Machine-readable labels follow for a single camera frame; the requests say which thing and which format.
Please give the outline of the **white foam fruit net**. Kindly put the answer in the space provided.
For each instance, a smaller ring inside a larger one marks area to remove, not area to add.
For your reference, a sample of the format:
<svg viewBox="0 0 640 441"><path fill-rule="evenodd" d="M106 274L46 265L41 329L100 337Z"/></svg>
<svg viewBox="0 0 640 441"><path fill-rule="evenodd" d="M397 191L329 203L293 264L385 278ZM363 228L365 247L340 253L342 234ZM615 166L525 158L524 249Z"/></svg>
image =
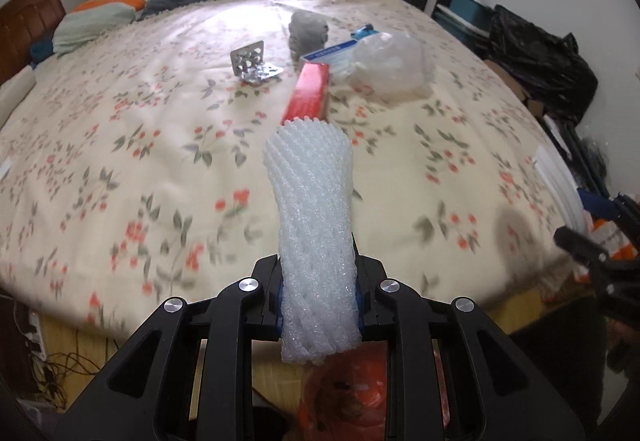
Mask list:
<svg viewBox="0 0 640 441"><path fill-rule="evenodd" d="M282 360L321 363L360 344L352 146L323 120L291 120L264 163L279 216Z"/></svg>

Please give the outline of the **silver pill blister pack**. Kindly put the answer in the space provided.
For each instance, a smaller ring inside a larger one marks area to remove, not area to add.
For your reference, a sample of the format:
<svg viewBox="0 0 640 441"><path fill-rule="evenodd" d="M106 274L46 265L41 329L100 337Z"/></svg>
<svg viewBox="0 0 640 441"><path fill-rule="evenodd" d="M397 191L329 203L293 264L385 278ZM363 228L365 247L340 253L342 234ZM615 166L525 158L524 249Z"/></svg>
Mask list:
<svg viewBox="0 0 640 441"><path fill-rule="evenodd" d="M262 40L232 50L230 60L234 76L243 83L259 86L267 80L281 75L283 68L266 62L264 51L265 45Z"/></svg>

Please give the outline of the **blue white medicine box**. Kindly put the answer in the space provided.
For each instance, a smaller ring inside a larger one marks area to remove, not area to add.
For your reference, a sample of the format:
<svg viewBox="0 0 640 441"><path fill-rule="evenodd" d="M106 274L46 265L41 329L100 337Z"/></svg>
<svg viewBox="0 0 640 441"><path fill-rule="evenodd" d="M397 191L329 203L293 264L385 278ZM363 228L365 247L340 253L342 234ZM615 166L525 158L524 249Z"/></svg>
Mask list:
<svg viewBox="0 0 640 441"><path fill-rule="evenodd" d="M352 53L358 42L355 39L340 42L311 53L304 54L300 60L303 63L322 63L329 65L331 72L348 70L352 64Z"/></svg>

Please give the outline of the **red lined trash bin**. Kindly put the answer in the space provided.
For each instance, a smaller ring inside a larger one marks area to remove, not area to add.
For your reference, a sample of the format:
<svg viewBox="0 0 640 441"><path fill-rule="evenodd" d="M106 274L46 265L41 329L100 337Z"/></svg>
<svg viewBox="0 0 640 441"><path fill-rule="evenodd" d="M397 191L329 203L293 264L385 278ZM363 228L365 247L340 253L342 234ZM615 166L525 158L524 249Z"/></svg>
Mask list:
<svg viewBox="0 0 640 441"><path fill-rule="evenodd" d="M307 367L298 407L306 440L382 440L387 409L387 343L362 343Z"/></svg>

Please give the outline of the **cardboard pieces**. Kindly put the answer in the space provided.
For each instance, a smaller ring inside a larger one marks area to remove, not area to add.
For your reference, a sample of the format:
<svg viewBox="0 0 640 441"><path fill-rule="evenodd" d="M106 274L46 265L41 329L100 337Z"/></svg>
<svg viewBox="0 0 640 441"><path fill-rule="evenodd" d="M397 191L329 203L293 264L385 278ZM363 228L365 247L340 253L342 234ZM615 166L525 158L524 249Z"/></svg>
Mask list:
<svg viewBox="0 0 640 441"><path fill-rule="evenodd" d="M529 110L529 113L535 117L544 116L544 105L534 100L529 93L513 78L506 70L504 70L500 65L491 60L485 60L484 63L491 69L494 73L496 73L503 81L503 83L508 86L512 92L516 95L518 100L521 101L523 105L526 106L526 109Z"/></svg>

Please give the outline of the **floral bed sheet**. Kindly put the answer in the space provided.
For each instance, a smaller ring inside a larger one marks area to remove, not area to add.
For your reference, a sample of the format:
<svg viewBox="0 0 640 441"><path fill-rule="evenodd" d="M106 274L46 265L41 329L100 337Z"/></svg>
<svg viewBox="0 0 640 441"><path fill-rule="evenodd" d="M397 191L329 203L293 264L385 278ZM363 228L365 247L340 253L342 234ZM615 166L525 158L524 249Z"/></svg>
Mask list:
<svg viewBox="0 0 640 441"><path fill-rule="evenodd" d="M164 299L212 297L278 249L262 149L297 75L295 10L332 42L363 24L418 38L428 98L329 90L354 153L361 253L423 295L491 303L573 265L535 168L549 139L502 79L401 0L210 0L111 31L35 70L1 131L1 284L79 326L126 336ZM241 82L230 52L262 40L283 73Z"/></svg>

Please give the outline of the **black garbage bag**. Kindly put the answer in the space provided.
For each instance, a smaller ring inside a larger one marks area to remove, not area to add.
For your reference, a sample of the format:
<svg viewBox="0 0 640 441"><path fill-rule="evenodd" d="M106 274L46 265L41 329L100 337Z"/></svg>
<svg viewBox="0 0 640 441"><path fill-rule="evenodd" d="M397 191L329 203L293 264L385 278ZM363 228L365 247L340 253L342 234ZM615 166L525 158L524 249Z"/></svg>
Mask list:
<svg viewBox="0 0 640 441"><path fill-rule="evenodd" d="M573 34L555 36L502 5L495 6L490 20L488 54L534 100L574 125L599 86Z"/></svg>

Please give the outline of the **teal storage boxes shelf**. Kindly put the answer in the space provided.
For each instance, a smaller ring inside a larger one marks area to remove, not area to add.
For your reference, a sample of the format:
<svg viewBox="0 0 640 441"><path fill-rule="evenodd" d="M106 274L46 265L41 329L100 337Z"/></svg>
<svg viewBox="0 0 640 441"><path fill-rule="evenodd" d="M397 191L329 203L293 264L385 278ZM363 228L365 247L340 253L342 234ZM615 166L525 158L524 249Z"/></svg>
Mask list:
<svg viewBox="0 0 640 441"><path fill-rule="evenodd" d="M488 39L494 9L479 0L427 0L424 12L447 30Z"/></svg>

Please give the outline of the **red medicine box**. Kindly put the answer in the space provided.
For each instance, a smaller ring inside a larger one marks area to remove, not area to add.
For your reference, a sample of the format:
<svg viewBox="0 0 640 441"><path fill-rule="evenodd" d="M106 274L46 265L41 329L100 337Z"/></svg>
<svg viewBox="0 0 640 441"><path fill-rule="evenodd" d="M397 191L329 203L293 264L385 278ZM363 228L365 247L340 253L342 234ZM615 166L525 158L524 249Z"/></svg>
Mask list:
<svg viewBox="0 0 640 441"><path fill-rule="evenodd" d="M292 96L288 100L281 123L304 120L326 120L328 114L330 66L305 62L299 72Z"/></svg>

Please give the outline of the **clear plastic bag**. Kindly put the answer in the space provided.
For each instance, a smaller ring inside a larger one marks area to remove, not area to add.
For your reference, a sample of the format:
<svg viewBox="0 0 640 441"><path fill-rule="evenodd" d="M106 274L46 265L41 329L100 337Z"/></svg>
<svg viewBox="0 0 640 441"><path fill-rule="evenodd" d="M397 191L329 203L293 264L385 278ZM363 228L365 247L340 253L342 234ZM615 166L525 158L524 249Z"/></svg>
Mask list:
<svg viewBox="0 0 640 441"><path fill-rule="evenodd" d="M349 85L392 99L432 94L431 50L407 33L376 33L358 40L345 65L331 73L335 85Z"/></svg>

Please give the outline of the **white pillow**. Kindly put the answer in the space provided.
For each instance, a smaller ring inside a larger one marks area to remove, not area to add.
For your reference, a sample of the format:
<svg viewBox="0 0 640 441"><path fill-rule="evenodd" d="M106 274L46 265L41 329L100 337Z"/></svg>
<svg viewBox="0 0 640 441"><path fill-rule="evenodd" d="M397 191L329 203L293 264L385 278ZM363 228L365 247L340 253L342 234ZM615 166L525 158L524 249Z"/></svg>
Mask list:
<svg viewBox="0 0 640 441"><path fill-rule="evenodd" d="M0 89L0 127L3 127L18 105L36 86L37 79L34 70L26 65L12 78L7 80Z"/></svg>

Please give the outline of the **blue snack wrapper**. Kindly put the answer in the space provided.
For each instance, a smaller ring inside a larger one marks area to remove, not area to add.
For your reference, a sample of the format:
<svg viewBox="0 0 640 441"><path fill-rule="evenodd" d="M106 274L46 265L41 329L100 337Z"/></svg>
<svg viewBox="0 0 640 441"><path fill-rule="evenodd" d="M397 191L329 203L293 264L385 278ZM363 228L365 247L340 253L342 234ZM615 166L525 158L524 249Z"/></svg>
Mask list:
<svg viewBox="0 0 640 441"><path fill-rule="evenodd" d="M362 27L357 28L355 31L350 34L350 37L353 40L360 40L366 38L368 36L374 35L376 33L374 27L371 24L363 25Z"/></svg>

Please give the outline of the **striped green orange pillow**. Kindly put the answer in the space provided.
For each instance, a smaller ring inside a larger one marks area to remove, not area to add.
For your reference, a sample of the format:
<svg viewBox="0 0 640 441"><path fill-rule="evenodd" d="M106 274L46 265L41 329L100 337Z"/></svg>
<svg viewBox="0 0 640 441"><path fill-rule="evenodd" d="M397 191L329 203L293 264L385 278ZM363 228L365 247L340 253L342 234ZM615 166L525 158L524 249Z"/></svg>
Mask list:
<svg viewBox="0 0 640 441"><path fill-rule="evenodd" d="M148 0L88 0L67 13L53 33L55 54L70 53L105 32L134 22Z"/></svg>

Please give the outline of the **wooden headboard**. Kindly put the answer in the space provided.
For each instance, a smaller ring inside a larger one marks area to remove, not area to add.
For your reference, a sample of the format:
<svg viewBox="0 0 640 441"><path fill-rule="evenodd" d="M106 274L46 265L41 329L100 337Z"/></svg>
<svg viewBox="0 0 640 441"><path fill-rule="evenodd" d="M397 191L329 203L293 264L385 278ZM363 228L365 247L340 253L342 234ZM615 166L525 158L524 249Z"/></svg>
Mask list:
<svg viewBox="0 0 640 441"><path fill-rule="evenodd" d="M32 45L52 34L65 15L61 0L9 0L1 7L1 83L29 63Z"/></svg>

